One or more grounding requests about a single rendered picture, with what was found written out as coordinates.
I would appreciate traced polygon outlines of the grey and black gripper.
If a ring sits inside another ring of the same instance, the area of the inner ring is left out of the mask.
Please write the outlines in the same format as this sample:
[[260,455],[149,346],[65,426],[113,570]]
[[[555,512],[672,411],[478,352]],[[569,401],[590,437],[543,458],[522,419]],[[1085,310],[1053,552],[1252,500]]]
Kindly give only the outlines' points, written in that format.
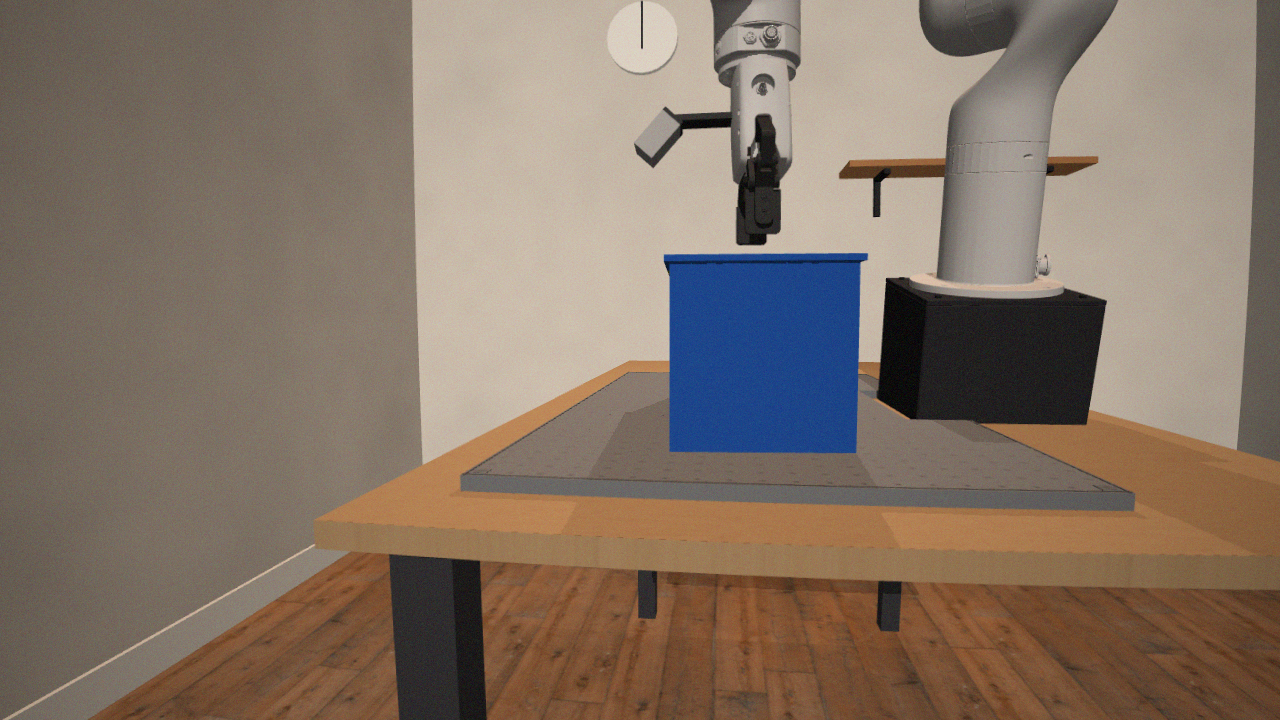
[[737,245],[765,245],[767,234],[781,231],[781,190],[773,188],[780,188],[794,159],[788,82],[795,76],[794,63],[780,56],[742,58],[718,73],[730,88]]

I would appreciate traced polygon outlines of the blue box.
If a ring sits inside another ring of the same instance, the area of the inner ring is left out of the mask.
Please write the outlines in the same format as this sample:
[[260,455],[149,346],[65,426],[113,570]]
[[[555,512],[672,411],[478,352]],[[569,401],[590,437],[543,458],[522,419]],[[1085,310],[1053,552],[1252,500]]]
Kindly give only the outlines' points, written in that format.
[[867,260],[664,254],[669,452],[856,454]]

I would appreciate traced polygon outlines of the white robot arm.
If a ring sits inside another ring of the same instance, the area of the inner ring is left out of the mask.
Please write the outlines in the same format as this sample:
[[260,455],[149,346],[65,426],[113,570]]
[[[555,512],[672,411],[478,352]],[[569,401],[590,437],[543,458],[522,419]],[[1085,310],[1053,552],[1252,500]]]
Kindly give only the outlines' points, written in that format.
[[[801,0],[710,0],[714,70],[748,56],[801,63]],[[937,272],[909,286],[974,299],[1064,292],[1038,255],[1053,104],[1117,0],[919,0],[928,42],[948,56],[1006,47],[948,117]],[[1012,36],[1011,36],[1012,35]],[[732,111],[663,108],[635,142],[652,168],[684,129],[731,127]]]

